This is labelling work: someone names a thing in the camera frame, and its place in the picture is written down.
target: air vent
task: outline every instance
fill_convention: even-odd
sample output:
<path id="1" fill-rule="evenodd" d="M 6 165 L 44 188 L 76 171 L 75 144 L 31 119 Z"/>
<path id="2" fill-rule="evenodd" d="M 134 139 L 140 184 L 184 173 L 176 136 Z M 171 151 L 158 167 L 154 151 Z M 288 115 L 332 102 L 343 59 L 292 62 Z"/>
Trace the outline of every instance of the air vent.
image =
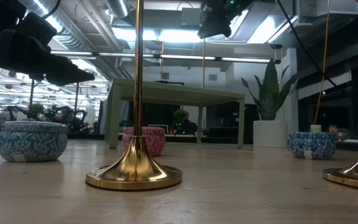
<path id="1" fill-rule="evenodd" d="M 169 79 L 169 73 L 168 72 L 161 73 L 161 79 L 162 80 L 168 80 Z"/>
<path id="2" fill-rule="evenodd" d="M 209 80 L 216 82 L 218 80 L 217 74 L 209 74 Z"/>

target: ceiling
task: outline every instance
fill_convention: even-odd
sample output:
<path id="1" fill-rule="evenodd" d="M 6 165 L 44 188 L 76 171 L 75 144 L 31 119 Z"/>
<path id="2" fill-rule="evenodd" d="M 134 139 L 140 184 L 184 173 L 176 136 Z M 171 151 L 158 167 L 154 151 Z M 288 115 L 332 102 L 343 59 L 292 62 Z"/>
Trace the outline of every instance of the ceiling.
<path id="1" fill-rule="evenodd" d="M 127 22 L 114 18 L 108 15 L 108 7 L 106 0 L 88 0 L 103 21 L 98 21 L 97 17 L 92 15 L 93 19 L 100 24 L 105 23 L 109 27 L 113 27 L 115 38 L 119 39 L 120 48 L 124 52 L 134 51 L 134 41 L 125 40 L 126 35 L 117 33 L 115 29 L 124 29 L 133 31 L 134 28 Z M 304 44 L 313 44 L 324 38 L 326 13 L 324 13 L 324 3 L 327 0 L 281 0 L 287 13 L 293 18 L 293 23 L 297 28 L 304 28 L 304 24 L 309 28 L 307 32 L 300 32 L 300 36 Z M 135 1 L 128 0 L 132 9 L 135 6 Z M 343 6 L 340 0 L 333 0 L 333 7 Z M 197 32 L 203 13 L 200 7 L 201 0 L 192 1 L 173 1 L 173 0 L 145 0 L 144 2 L 144 29 L 145 31 L 152 31 L 157 34 L 157 39 L 161 38 L 164 30 L 181 29 L 188 32 Z M 100 32 L 95 28 L 94 24 L 86 16 L 84 9 L 78 6 L 76 0 L 62 0 L 60 9 L 73 22 L 74 26 L 79 28 L 86 39 L 95 47 L 95 50 L 100 52 L 116 51 L 106 41 Z M 345 26 L 348 22 L 357 16 L 357 13 L 349 13 L 346 10 L 334 10 L 331 12 L 331 26 L 330 32 L 335 32 L 339 28 Z M 293 34 L 289 32 L 289 25 L 283 15 L 278 4 L 271 0 L 255 0 L 243 12 L 243 18 L 238 23 L 238 30 L 233 36 L 228 39 L 223 35 L 210 37 L 206 40 L 206 56 L 222 56 L 222 57 L 252 57 L 252 58 L 279 58 L 280 53 L 272 49 L 268 45 L 268 40 L 274 34 L 279 33 L 275 40 L 271 41 L 273 44 L 282 44 L 284 47 L 298 47 L 298 43 Z M 134 19 L 134 10 L 129 13 L 129 17 Z M 53 42 L 50 44 L 52 49 L 63 50 L 62 45 Z M 163 52 L 165 54 L 174 55 L 202 55 L 203 41 L 197 40 L 195 42 L 164 42 Z M 144 47 L 146 52 L 160 54 L 162 52 L 162 45 L 156 44 L 155 41 L 145 40 Z M 107 58 L 110 64 L 115 64 L 111 58 Z M 160 66 L 159 60 L 148 59 L 145 60 L 145 66 Z M 122 65 L 134 65 L 133 59 L 126 59 Z M 179 67 L 201 67 L 202 62 L 196 60 L 165 60 L 165 66 L 179 66 Z M 209 67 L 220 67 L 222 71 L 230 66 L 230 63 L 210 62 Z"/>

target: fluorescent light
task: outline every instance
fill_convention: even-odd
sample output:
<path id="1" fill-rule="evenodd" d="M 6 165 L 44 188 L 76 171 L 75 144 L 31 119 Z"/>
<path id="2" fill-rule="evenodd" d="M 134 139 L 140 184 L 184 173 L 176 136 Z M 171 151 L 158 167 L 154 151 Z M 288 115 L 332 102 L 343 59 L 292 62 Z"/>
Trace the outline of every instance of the fluorescent light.
<path id="1" fill-rule="evenodd" d="M 136 40 L 136 32 L 134 29 L 112 28 L 112 31 L 118 39 L 126 41 Z M 143 40 L 157 40 L 157 35 L 155 34 L 154 30 L 143 30 Z"/>
<path id="2" fill-rule="evenodd" d="M 259 59 L 259 58 L 232 58 L 232 57 L 223 57 L 221 59 L 223 62 L 252 62 L 252 63 L 268 63 L 269 59 Z"/>
<path id="3" fill-rule="evenodd" d="M 42 12 L 44 14 L 48 14 L 49 10 L 45 8 L 45 6 L 41 4 L 39 0 L 33 0 L 33 1 L 38 5 L 39 8 L 42 9 Z M 52 25 L 57 30 L 58 33 L 63 30 L 63 26 L 61 26 L 53 16 L 48 17 L 46 21 L 49 22 L 49 24 Z"/>
<path id="4" fill-rule="evenodd" d="M 68 59 L 96 60 L 96 57 L 68 56 Z"/>
<path id="5" fill-rule="evenodd" d="M 99 53 L 99 55 L 105 56 L 105 57 L 128 57 L 128 58 L 135 57 L 135 54 L 132 54 L 132 53 Z M 154 55 L 143 54 L 143 58 L 154 58 Z"/>
<path id="6" fill-rule="evenodd" d="M 230 23 L 230 29 L 231 29 L 231 35 L 228 38 L 232 38 L 234 37 L 234 34 L 236 34 L 237 30 L 239 30 L 242 22 L 244 21 L 244 19 L 246 18 L 247 14 L 248 14 L 249 10 L 246 9 L 244 10 L 240 16 L 236 16 Z"/>
<path id="7" fill-rule="evenodd" d="M 92 56 L 92 52 L 75 52 L 65 50 L 53 50 L 50 53 L 55 55 Z"/>
<path id="8" fill-rule="evenodd" d="M 197 31 L 192 30 L 163 30 L 158 39 L 165 42 L 176 43 L 201 42 L 201 39 L 197 35 Z"/>
<path id="9" fill-rule="evenodd" d="M 275 23 L 274 18 L 271 16 L 266 19 L 258 26 L 254 34 L 247 41 L 248 44 L 264 44 L 274 34 Z"/>
<path id="10" fill-rule="evenodd" d="M 298 19 L 298 16 L 294 16 L 292 19 L 291 19 L 291 23 L 294 23 L 296 20 Z M 275 39 L 277 39 L 277 37 L 279 37 L 284 31 L 286 31 L 290 26 L 290 23 L 289 22 L 286 22 L 285 25 L 279 29 L 274 35 L 273 37 L 271 37 L 267 42 L 268 43 L 271 43 L 273 42 Z"/>
<path id="11" fill-rule="evenodd" d="M 23 92 L 11 92 L 11 91 L 0 91 L 0 95 L 12 95 L 12 96 L 30 96 L 30 93 Z M 65 99 L 75 99 L 74 94 L 64 94 L 64 93 L 34 93 L 34 96 L 61 96 Z M 90 98 L 99 98 L 101 100 L 107 99 L 107 96 L 104 95 L 89 95 Z M 86 99 L 86 95 L 78 95 L 78 98 L 82 98 L 82 100 Z"/>
<path id="12" fill-rule="evenodd" d="M 192 55 L 161 55 L 161 58 L 168 58 L 168 59 L 197 59 L 202 60 L 203 56 L 192 56 Z M 207 56 L 205 60 L 215 60 L 215 57 Z"/>

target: cable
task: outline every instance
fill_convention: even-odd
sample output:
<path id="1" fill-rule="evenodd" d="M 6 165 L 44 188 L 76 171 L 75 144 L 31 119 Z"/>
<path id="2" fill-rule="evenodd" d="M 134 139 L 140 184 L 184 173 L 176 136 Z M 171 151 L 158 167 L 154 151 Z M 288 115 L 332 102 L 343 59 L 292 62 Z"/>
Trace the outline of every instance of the cable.
<path id="1" fill-rule="evenodd" d="M 53 7 L 53 9 L 52 9 L 50 12 L 48 12 L 48 14 L 42 16 L 42 19 L 46 19 L 46 18 L 50 17 L 53 13 L 55 13 L 56 10 L 57 10 L 57 9 L 59 8 L 59 6 L 60 6 L 60 1 L 61 1 L 61 0 L 57 0 L 55 7 Z"/>
<path id="2" fill-rule="evenodd" d="M 328 46 L 328 25 L 329 25 L 329 11 L 330 10 L 331 10 L 331 0 L 328 0 L 328 13 L 327 13 L 327 22 L 326 22 L 326 41 L 325 41 L 325 45 L 324 45 L 324 60 L 323 60 L 323 75 L 321 76 L 320 94 L 318 96 L 316 116 L 314 117 L 314 124 L 317 123 L 318 110 L 320 109 L 321 95 L 323 93 L 324 75 L 326 73 L 327 46 Z"/>
<path id="3" fill-rule="evenodd" d="M 280 0 L 277 0 L 278 5 L 280 6 L 281 10 L 284 13 L 285 18 L 287 19 L 287 22 L 289 23 L 291 30 L 293 31 L 293 34 L 296 38 L 296 40 L 298 41 L 299 45 L 301 46 L 301 48 L 303 49 L 303 51 L 305 52 L 305 54 L 308 56 L 309 60 L 311 61 L 311 63 L 316 67 L 316 69 L 318 70 L 318 72 L 323 74 L 323 77 L 329 81 L 334 87 L 338 87 L 337 84 L 335 84 L 330 78 L 328 78 L 324 72 L 322 71 L 322 69 L 320 67 L 318 67 L 317 63 L 313 60 L 313 58 L 311 57 L 311 55 L 309 54 L 308 50 L 306 49 L 306 47 L 303 45 L 301 39 L 299 38 L 298 33 L 295 30 L 295 27 L 293 26 L 290 17 L 288 16 L 286 10 L 284 9 L 283 5 L 281 4 Z"/>

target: vertical pole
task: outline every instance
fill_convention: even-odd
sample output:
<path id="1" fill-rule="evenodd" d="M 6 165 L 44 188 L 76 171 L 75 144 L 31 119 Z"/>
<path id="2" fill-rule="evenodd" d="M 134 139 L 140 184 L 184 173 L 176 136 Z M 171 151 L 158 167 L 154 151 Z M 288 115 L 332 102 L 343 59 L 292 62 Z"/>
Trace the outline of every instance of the vertical pole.
<path id="1" fill-rule="evenodd" d="M 205 38 L 204 38 L 204 45 L 203 45 L 203 84 L 202 87 L 205 88 Z"/>
<path id="2" fill-rule="evenodd" d="M 143 0 L 136 0 L 136 42 L 135 42 L 135 94 L 134 94 L 134 131 L 142 135 L 142 82 L 143 82 Z"/>
<path id="3" fill-rule="evenodd" d="M 34 80 L 31 81 L 30 105 L 32 105 L 33 96 L 34 96 Z"/>
<path id="4" fill-rule="evenodd" d="M 80 83 L 77 83 L 77 88 L 75 90 L 75 104 L 74 104 L 74 114 L 77 114 L 77 106 L 78 106 L 78 89 L 80 88 Z"/>

